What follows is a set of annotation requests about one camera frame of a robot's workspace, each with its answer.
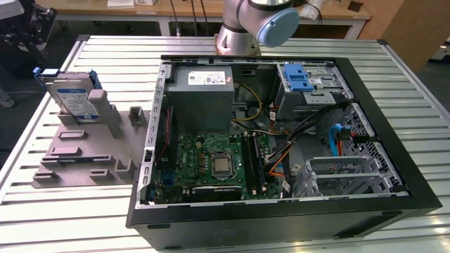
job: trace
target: white sticker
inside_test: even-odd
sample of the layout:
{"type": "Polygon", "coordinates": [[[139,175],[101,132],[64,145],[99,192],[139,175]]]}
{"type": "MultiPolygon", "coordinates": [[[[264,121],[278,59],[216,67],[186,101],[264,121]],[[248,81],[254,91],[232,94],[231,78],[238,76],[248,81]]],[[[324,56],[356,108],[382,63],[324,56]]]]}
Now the white sticker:
{"type": "Polygon", "coordinates": [[[270,116],[270,120],[272,120],[272,121],[276,120],[276,113],[275,112],[270,112],[268,116],[270,116]]]}
{"type": "Polygon", "coordinates": [[[287,192],[290,192],[290,185],[286,181],[283,181],[283,188],[287,192]]]}
{"type": "Polygon", "coordinates": [[[136,12],[139,15],[156,15],[156,12],[136,12]]]}
{"type": "Polygon", "coordinates": [[[322,84],[322,80],[319,77],[315,77],[315,78],[311,78],[310,79],[310,83],[314,83],[314,84],[322,84]]]}
{"type": "Polygon", "coordinates": [[[222,85],[226,84],[224,71],[191,71],[188,85],[222,85]]]}
{"type": "Polygon", "coordinates": [[[79,121],[93,121],[99,117],[99,112],[87,100],[88,93],[84,89],[57,89],[59,98],[79,121]]]}
{"type": "Polygon", "coordinates": [[[302,166],[295,163],[294,167],[291,168],[291,172],[298,172],[302,169],[302,166]]]}

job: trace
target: motherboard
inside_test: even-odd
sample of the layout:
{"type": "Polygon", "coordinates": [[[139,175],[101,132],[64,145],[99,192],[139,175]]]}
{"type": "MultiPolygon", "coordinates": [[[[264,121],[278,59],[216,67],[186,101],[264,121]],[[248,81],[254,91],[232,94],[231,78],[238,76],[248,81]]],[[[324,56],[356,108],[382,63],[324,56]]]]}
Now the motherboard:
{"type": "Polygon", "coordinates": [[[224,191],[239,191],[242,200],[278,198],[278,182],[266,182],[262,167],[262,158],[268,153],[264,134],[254,137],[244,137],[243,134],[180,135],[176,169],[161,175],[163,184],[171,185],[165,187],[165,195],[168,191],[179,192],[182,189],[182,194],[187,196],[194,191],[214,191],[218,189],[215,187],[220,187],[224,191]],[[247,144],[243,145],[247,138],[252,139],[252,150],[258,152],[258,168],[248,168],[246,157],[251,155],[246,154],[247,144]]]}

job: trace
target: ram slot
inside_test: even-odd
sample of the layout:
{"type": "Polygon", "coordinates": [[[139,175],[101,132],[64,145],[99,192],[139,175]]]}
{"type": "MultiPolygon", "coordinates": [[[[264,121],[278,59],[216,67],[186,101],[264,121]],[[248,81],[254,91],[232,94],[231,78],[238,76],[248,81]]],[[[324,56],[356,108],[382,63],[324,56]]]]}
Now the ram slot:
{"type": "Polygon", "coordinates": [[[248,194],[255,195],[260,190],[259,173],[258,173],[258,150],[255,149],[254,136],[247,133],[242,134],[242,156],[246,171],[246,185],[248,194]]]}
{"type": "Polygon", "coordinates": [[[259,186],[260,190],[266,191],[266,180],[264,180],[264,171],[263,171],[263,164],[262,164],[262,154],[259,153],[259,143],[258,143],[258,138],[254,133],[254,149],[256,150],[256,175],[259,177],[259,186]]]}

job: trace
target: white tabletop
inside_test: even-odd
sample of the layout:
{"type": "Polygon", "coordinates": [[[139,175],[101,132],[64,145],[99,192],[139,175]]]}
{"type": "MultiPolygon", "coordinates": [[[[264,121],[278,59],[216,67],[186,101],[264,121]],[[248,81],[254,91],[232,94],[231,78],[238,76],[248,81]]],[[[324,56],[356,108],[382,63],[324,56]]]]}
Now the white tabletop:
{"type": "MultiPolygon", "coordinates": [[[[76,42],[61,69],[95,69],[119,110],[133,105],[149,109],[160,55],[214,53],[212,38],[91,36],[88,41],[76,42]]],[[[351,60],[443,208],[402,220],[364,238],[188,252],[449,252],[450,117],[388,47],[375,41],[292,39],[280,47],[262,47],[262,53],[351,60]]],[[[47,94],[0,171],[1,252],[153,251],[136,231],[125,228],[131,185],[31,187],[60,123],[57,112],[47,94]]]]}

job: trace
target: power supply label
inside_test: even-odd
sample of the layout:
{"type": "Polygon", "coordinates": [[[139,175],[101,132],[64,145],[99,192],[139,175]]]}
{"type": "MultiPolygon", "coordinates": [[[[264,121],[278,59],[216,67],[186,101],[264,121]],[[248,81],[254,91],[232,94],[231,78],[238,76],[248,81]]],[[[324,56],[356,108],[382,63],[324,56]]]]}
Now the power supply label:
{"type": "Polygon", "coordinates": [[[188,85],[222,85],[226,84],[224,71],[191,71],[188,85]]]}

